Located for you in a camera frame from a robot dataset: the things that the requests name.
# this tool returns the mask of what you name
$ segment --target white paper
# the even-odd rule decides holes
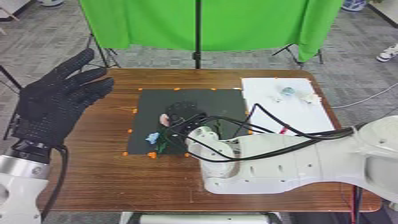
[[[249,111],[258,103],[285,123],[303,132],[312,133],[335,130],[322,103],[310,104],[301,99],[308,94],[315,94],[312,81],[306,78],[246,78],[242,79],[242,86]],[[294,96],[283,96],[281,94],[287,87],[292,87],[296,90]],[[283,126],[260,109],[257,109],[251,123],[276,133],[283,130]]]

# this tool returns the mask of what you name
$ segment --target black mat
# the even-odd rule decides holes
[[[159,118],[173,103],[193,101],[209,116],[219,115],[246,120],[246,101],[241,90],[143,90],[139,113],[134,118],[134,133],[129,141],[129,154],[146,154],[155,151],[155,145],[146,141],[148,135],[159,130]],[[230,139],[239,126],[221,122],[223,139]],[[168,147],[164,154],[180,154],[184,150]]]

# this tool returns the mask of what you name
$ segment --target wrist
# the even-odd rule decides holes
[[[31,160],[43,164],[50,164],[50,154],[52,147],[43,143],[33,142],[27,139],[20,139],[20,141],[6,151],[8,156]]]

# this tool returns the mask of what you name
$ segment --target black glove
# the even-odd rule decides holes
[[[93,69],[68,78],[93,58],[95,51],[88,49],[20,93],[20,121],[13,136],[45,143],[50,147],[65,144],[86,108],[113,91],[113,78],[91,82],[107,74],[105,68]]]

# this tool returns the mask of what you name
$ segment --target blue object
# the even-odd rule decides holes
[[[152,145],[157,144],[159,136],[161,136],[159,132],[148,135],[146,141],[152,143]]]
[[[367,6],[367,0],[345,0],[344,9],[351,12],[360,12]]]
[[[281,94],[283,94],[285,96],[294,96],[294,95],[296,95],[296,89],[294,89],[292,87],[287,87],[287,88],[283,89]]]

